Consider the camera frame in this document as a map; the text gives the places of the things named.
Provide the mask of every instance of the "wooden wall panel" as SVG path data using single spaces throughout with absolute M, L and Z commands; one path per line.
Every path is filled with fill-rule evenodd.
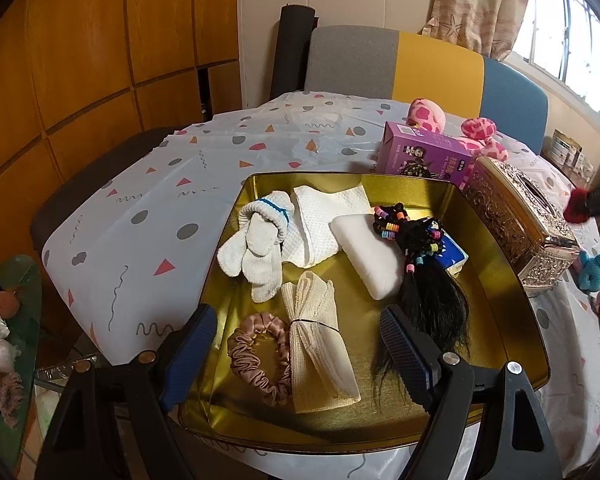
M 134 82 L 195 65 L 191 0 L 126 0 Z
M 202 121 L 195 70 L 149 83 L 136 89 L 136 94 L 146 130 Z
M 237 61 L 211 66 L 208 69 L 211 109 L 215 114 L 242 108 L 240 64 Z
M 29 223 L 61 184 L 45 142 L 38 142 L 0 175 L 0 262 L 14 254 L 34 255 Z
M 27 0 L 15 0 L 0 20 L 0 167 L 42 132 L 26 60 Z
M 27 38 L 45 128 L 130 84 L 123 0 L 29 0 Z
M 194 0 L 198 64 L 238 59 L 237 0 Z
M 49 137 L 65 179 L 140 132 L 131 92 L 88 111 Z

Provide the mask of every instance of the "blue trim on glove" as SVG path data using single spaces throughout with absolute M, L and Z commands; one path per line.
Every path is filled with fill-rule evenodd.
M 259 198 L 256 200 L 256 202 L 264 202 L 265 204 L 269 204 L 273 209 L 275 209 L 279 213 L 282 213 L 286 218 L 286 223 L 289 223 L 289 216 L 286 214 L 286 209 L 278 207 L 277 205 L 275 205 L 273 202 L 267 200 L 266 198 Z

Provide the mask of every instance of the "purple box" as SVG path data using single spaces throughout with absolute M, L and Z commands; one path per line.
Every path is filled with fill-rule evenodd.
M 469 152 L 453 137 L 387 122 L 376 171 L 436 178 L 459 186 L 470 161 Z

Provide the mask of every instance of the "brown scrunchie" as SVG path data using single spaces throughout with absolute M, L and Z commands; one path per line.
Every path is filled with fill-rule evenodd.
M 253 353 L 253 341 L 260 333 L 269 332 L 278 343 L 280 357 L 280 380 L 269 381 L 260 368 L 260 359 Z M 231 357 L 231 369 L 262 395 L 269 406 L 285 404 L 291 396 L 291 365 L 289 362 L 289 342 L 285 323 L 269 312 L 251 314 L 235 329 L 227 340 L 228 354 Z

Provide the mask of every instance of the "window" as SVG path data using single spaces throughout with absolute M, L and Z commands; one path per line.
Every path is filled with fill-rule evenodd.
M 600 113 L 600 20 L 584 0 L 529 0 L 513 51 Z

